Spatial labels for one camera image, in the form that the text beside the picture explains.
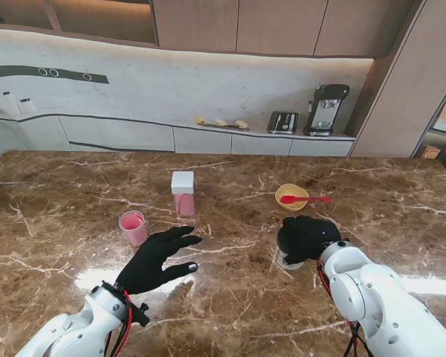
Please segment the pink cup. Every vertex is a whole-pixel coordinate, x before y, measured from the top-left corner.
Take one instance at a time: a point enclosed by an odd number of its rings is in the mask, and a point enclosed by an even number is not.
[[[195,202],[193,195],[173,195],[175,210],[181,216],[193,216],[195,214]]]
[[[148,237],[146,220],[138,210],[131,210],[119,218],[119,227],[132,245],[139,246]]]

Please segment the pink container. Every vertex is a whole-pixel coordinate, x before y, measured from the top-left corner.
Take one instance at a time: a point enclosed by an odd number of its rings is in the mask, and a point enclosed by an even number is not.
[[[175,211],[180,216],[193,216],[195,214],[193,180],[193,171],[175,171],[172,174],[172,194],[175,201]]]
[[[138,210],[131,210],[119,218],[119,227],[132,245],[139,246],[148,237],[146,220]]]
[[[181,216],[193,216],[195,214],[195,202],[193,195],[173,195],[175,210]]]

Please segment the black cable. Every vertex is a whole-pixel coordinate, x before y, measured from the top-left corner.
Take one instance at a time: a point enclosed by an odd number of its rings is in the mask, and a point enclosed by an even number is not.
[[[120,329],[119,336],[117,337],[116,343],[115,343],[114,347],[112,348],[111,357],[115,356],[115,353],[117,352],[117,348],[119,348],[120,342],[122,341],[122,339],[124,338],[124,335],[126,334],[126,330],[127,330],[127,324],[124,321],[122,328]]]
[[[130,301],[126,301],[126,320],[123,321],[122,329],[120,329],[119,336],[117,337],[116,343],[114,347],[112,348],[111,357],[114,357],[116,355],[117,349],[120,346],[120,343],[122,342],[124,336],[126,335],[127,331],[127,325],[129,322],[129,310],[131,309]]]
[[[109,342],[111,342],[111,335],[112,335],[112,331],[107,334],[106,347],[104,347],[104,356],[105,357],[106,357],[107,349],[109,348]]]
[[[354,329],[351,329],[352,331],[352,337],[350,338],[349,344],[347,345],[347,348],[345,350],[345,353],[343,354],[343,357],[347,357],[350,353],[350,350],[352,349],[352,346],[354,346],[354,356],[357,357],[357,347],[355,347],[355,341],[358,337],[358,329],[360,329],[360,323],[357,323],[357,325],[354,327]]]
[[[353,329],[352,334],[355,335],[360,340],[360,342],[363,345],[363,348],[365,348],[365,351],[368,353],[369,357],[373,357],[373,354],[370,352],[369,347],[367,346],[365,341],[362,339],[362,337],[360,337],[360,335],[358,334],[358,329],[357,330]]]

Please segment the white lid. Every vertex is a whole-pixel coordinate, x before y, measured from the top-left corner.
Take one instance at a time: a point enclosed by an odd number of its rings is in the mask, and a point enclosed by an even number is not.
[[[193,171],[175,171],[172,174],[172,194],[193,195]]]

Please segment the yellow bowl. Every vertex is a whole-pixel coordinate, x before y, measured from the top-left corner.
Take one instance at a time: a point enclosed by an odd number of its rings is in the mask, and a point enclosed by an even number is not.
[[[296,197],[309,197],[309,192],[296,186],[295,184],[284,184],[280,188],[277,189],[275,197],[276,202],[279,206],[284,207],[286,210],[291,212],[297,212],[302,210],[305,205],[307,205],[307,201],[299,201],[291,204],[281,203],[281,197],[283,196],[296,196]]]

